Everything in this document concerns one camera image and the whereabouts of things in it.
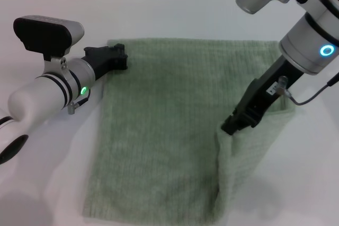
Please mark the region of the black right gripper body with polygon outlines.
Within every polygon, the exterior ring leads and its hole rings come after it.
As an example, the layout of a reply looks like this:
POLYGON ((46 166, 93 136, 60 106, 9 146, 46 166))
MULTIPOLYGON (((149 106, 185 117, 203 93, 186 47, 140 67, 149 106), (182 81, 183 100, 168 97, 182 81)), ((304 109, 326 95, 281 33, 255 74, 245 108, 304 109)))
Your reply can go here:
POLYGON ((288 79, 287 86, 290 87, 302 76, 302 71, 280 56, 260 78, 250 83, 235 112, 256 115, 260 121, 267 109, 279 98, 279 95, 268 90, 281 76, 288 79))

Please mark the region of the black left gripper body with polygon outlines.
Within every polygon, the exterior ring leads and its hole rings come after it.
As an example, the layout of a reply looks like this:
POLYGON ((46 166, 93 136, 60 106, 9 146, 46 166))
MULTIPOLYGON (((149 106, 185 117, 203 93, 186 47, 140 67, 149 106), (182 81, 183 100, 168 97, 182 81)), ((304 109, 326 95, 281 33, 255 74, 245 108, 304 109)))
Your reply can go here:
POLYGON ((118 66, 118 50, 114 47, 86 47, 84 48, 86 61, 93 69, 95 80, 100 79, 118 66))

